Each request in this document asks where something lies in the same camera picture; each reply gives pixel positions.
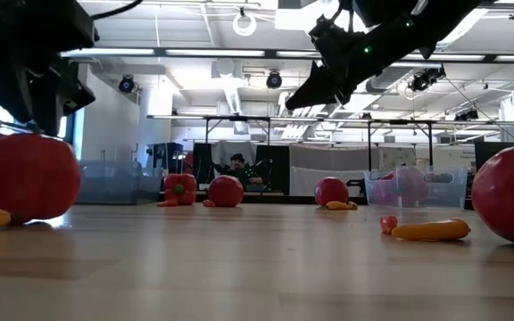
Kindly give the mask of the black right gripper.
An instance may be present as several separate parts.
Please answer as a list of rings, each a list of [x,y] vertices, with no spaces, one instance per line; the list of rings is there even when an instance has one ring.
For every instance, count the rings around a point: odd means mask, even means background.
[[[423,48],[431,54],[436,34],[421,19],[396,19],[369,33],[322,38],[322,59],[313,61],[309,77],[286,100],[290,111],[319,104],[347,103],[356,87],[367,78]]]

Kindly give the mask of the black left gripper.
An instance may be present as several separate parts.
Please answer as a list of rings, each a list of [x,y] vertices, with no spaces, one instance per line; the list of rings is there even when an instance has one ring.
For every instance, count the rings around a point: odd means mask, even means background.
[[[95,101],[78,67],[58,55],[22,62],[0,52],[0,105],[36,134],[66,136],[66,116]]]

